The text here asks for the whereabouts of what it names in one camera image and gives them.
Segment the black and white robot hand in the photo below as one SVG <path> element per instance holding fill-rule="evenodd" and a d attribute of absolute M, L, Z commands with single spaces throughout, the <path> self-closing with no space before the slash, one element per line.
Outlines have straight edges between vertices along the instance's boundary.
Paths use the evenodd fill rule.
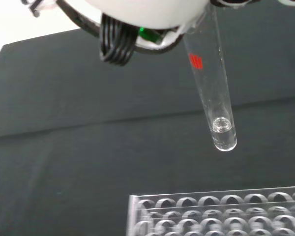
<path fill-rule="evenodd" d="M 33 17 L 59 9 L 99 40 L 102 61 L 125 65 L 132 54 L 173 49 L 216 8 L 241 9 L 255 0 L 23 0 Z"/>

